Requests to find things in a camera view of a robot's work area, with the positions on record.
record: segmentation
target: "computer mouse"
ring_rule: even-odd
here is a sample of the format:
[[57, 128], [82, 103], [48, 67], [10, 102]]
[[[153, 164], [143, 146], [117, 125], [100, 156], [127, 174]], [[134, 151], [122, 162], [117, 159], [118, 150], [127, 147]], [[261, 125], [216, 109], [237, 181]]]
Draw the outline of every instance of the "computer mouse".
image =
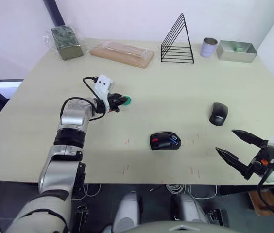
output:
[[222, 103], [214, 103], [209, 121], [213, 125], [222, 126], [227, 116], [228, 107]]
[[180, 138], [173, 132], [154, 133], [150, 136], [151, 150], [176, 150], [180, 145]]

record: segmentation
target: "black wire rack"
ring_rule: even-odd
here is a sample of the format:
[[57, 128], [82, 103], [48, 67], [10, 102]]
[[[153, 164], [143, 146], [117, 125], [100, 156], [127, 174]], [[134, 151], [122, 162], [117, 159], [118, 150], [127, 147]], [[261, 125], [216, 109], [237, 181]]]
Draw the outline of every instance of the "black wire rack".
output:
[[[188, 46], [173, 46], [176, 38], [184, 28], [187, 33]], [[161, 62], [194, 63], [191, 43], [183, 13], [180, 14], [161, 44]]]

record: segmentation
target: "table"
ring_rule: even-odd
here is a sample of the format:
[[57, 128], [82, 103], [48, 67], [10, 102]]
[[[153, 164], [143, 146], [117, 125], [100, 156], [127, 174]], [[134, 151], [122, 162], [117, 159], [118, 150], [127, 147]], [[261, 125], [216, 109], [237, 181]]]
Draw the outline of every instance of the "table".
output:
[[[88, 39], [92, 48], [100, 40]], [[37, 182], [56, 136], [63, 102], [92, 97], [85, 76], [104, 74], [113, 92], [132, 103], [119, 113], [91, 122], [85, 140], [86, 183], [188, 183], [250, 185], [217, 154], [226, 149], [248, 164], [258, 148], [238, 139], [232, 129], [264, 139], [274, 133], [274, 77], [257, 56], [252, 63], [220, 61], [199, 55], [195, 64], [160, 62], [160, 43], [130, 41], [155, 48], [146, 69], [91, 56], [60, 60], [49, 51], [25, 78], [0, 113], [0, 180]], [[213, 102], [228, 106], [223, 126], [209, 123]], [[179, 150], [151, 151], [149, 135], [172, 131]]]

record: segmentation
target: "dark floor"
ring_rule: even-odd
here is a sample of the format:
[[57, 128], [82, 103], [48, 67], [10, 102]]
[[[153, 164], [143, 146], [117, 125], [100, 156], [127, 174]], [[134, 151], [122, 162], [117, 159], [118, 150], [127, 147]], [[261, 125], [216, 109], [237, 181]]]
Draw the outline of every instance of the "dark floor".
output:
[[[104, 226], [111, 223], [115, 217], [121, 198], [136, 191], [143, 199], [142, 223], [150, 221], [170, 220], [171, 194], [162, 187], [150, 192], [154, 185], [102, 185], [100, 193], [92, 198], [73, 201], [73, 208], [84, 203], [89, 208], [88, 223], [85, 232], [100, 232]], [[89, 193], [93, 194], [99, 188], [91, 185]], [[0, 182], [0, 219], [14, 218], [22, 206], [38, 193], [34, 184]], [[214, 193], [213, 186], [192, 186], [195, 196], [205, 197]], [[259, 217], [251, 210], [248, 194], [233, 194], [219, 196], [210, 200], [198, 200], [207, 211], [214, 208], [224, 208], [228, 211], [230, 228], [241, 233], [274, 233], [274, 216]], [[0, 220], [4, 232], [12, 220]]]

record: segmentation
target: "dark green package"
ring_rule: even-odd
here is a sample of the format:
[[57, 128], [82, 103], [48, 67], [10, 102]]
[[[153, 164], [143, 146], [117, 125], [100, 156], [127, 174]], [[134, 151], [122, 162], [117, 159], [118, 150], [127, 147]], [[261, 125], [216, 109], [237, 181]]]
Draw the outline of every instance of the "dark green package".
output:
[[71, 27], [62, 25], [51, 29], [56, 48], [65, 61], [83, 56], [81, 45]]

